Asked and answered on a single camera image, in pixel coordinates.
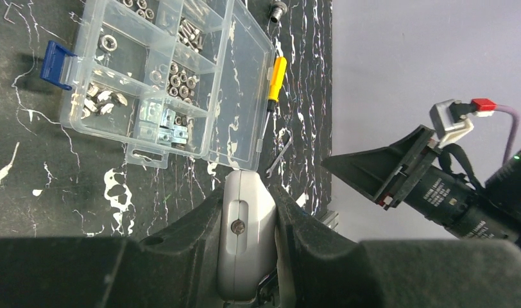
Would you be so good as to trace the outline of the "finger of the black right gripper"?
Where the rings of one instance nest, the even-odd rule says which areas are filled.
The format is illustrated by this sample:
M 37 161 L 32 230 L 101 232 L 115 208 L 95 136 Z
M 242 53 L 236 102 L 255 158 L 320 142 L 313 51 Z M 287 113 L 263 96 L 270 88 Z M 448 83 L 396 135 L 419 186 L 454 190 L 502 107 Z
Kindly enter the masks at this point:
M 378 200 L 397 167 L 397 155 L 385 147 L 327 157 L 321 166 L 369 200 Z

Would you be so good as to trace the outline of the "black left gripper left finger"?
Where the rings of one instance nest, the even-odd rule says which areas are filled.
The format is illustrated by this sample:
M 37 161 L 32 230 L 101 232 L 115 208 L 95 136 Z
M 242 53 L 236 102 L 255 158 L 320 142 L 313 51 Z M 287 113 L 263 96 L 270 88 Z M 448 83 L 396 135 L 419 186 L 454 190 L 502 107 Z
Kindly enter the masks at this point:
M 142 241 L 0 238 L 0 307 L 222 307 L 223 188 Z

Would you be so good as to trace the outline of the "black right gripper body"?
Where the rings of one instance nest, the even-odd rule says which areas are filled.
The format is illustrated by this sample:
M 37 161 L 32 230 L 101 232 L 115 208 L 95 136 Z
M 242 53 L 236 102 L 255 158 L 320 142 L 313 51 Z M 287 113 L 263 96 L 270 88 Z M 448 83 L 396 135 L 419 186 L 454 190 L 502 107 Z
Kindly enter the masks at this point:
M 381 186 L 374 194 L 374 203 L 383 209 L 402 203 L 438 155 L 435 131 L 420 125 L 399 141 L 380 149 Z

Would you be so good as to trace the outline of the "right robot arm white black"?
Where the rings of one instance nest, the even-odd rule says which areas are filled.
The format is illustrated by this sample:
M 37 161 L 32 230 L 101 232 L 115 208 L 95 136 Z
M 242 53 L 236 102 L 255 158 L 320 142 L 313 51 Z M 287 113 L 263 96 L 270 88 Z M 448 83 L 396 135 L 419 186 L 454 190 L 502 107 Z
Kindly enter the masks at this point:
M 521 150 L 481 183 L 457 144 L 439 147 L 419 126 L 389 146 L 335 155 L 322 166 L 383 209 L 405 203 L 462 239 L 505 239 L 521 249 Z

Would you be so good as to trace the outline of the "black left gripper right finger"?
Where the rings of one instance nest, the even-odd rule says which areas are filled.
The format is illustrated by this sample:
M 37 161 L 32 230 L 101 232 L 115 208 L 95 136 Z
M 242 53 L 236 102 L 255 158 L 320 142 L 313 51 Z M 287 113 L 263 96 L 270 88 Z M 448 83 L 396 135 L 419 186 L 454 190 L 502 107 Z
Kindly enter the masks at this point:
M 282 307 L 521 307 L 521 250 L 504 240 L 355 243 L 272 187 Z

